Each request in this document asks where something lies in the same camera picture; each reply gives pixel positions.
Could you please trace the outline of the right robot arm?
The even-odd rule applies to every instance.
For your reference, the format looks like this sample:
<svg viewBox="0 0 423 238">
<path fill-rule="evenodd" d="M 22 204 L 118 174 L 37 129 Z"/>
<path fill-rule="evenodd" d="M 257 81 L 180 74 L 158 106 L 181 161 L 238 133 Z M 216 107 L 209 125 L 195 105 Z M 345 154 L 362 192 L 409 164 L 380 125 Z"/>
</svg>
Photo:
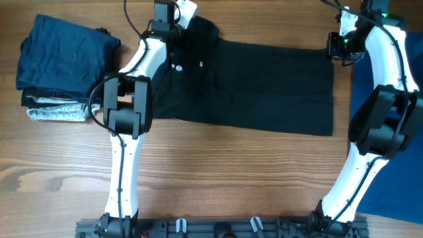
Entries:
<svg viewBox="0 0 423 238">
<path fill-rule="evenodd" d="M 356 63 L 371 60 L 373 90 L 353 115 L 346 162 L 331 190 L 304 224 L 285 225 L 308 237 L 361 235 L 356 209 L 378 172 L 404 151 L 422 125 L 422 95 L 411 75 L 403 19 L 387 12 L 343 9 L 340 30 L 330 34 L 329 54 Z"/>
</svg>

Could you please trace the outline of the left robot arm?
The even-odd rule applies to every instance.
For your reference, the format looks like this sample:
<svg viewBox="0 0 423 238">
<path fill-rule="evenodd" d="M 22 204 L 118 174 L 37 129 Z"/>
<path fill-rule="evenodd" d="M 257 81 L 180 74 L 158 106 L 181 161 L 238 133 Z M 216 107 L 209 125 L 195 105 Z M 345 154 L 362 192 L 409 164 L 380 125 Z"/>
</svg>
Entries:
<svg viewBox="0 0 423 238">
<path fill-rule="evenodd" d="M 119 72 L 98 86 L 103 90 L 103 121 L 110 132 L 112 174 L 104 214 L 93 225 L 94 237 L 138 237 L 137 172 L 141 146 L 153 120 L 152 78 L 168 48 L 182 39 L 189 20 L 168 24 L 153 21 L 139 38 L 139 48 Z"/>
</svg>

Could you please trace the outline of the black polo shirt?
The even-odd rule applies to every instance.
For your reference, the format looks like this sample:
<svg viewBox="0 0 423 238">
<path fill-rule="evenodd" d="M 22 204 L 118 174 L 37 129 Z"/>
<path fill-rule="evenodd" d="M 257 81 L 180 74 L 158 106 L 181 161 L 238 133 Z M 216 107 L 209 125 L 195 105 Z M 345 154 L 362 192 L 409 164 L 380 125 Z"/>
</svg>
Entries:
<svg viewBox="0 0 423 238">
<path fill-rule="evenodd" d="M 195 17 L 153 80 L 153 115 L 273 132 L 331 136 L 334 66 L 324 49 L 224 40 Z"/>
</svg>

